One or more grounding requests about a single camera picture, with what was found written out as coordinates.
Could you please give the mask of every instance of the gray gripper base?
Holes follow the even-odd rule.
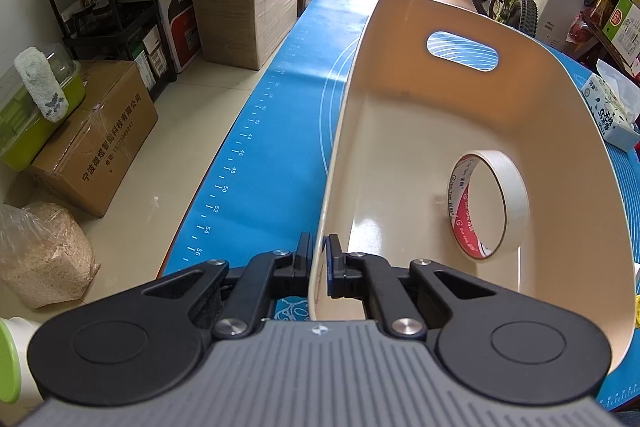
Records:
[[[549,408],[487,400],[449,378],[424,345],[372,321],[268,321],[216,344],[176,389],[98,409],[48,400],[23,427],[608,427],[592,399]]]

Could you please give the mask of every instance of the cream plastic basket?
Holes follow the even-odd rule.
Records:
[[[437,31],[490,46],[497,66],[479,71],[432,55],[426,41]],[[469,150],[505,153],[529,195],[520,248],[481,264],[462,253],[447,214],[452,166]],[[479,194],[483,179],[473,181]],[[487,230],[502,225],[504,214],[492,216],[499,214],[494,209],[488,204],[484,212]],[[607,335],[611,370],[630,344],[631,241],[589,109],[542,45],[467,10],[431,0],[380,0],[360,41],[340,110],[308,295],[313,319],[364,317],[359,301],[326,294],[322,238],[330,233],[346,251],[382,255],[394,266],[433,259],[577,312]]]

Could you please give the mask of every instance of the plastic bag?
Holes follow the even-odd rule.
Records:
[[[0,279],[31,308],[79,299],[100,265],[82,229],[55,203],[0,206]]]
[[[587,23],[584,22],[582,12],[580,12],[575,16],[565,40],[573,44],[579,44],[580,42],[587,42],[591,37],[593,37],[593,32],[589,29]]]

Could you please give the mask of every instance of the basket handle hole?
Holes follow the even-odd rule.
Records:
[[[492,71],[498,65],[498,53],[489,46],[449,32],[434,32],[427,38],[431,55],[457,62],[478,71]]]

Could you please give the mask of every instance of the roll of tape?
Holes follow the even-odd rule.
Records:
[[[479,163],[489,167],[500,188],[504,206],[502,235],[490,250],[476,235],[469,216],[468,191],[471,174]],[[456,241],[463,252],[477,262],[515,251],[522,244],[529,223],[529,198],[518,169],[499,151],[471,151],[456,162],[449,180],[449,217]]]

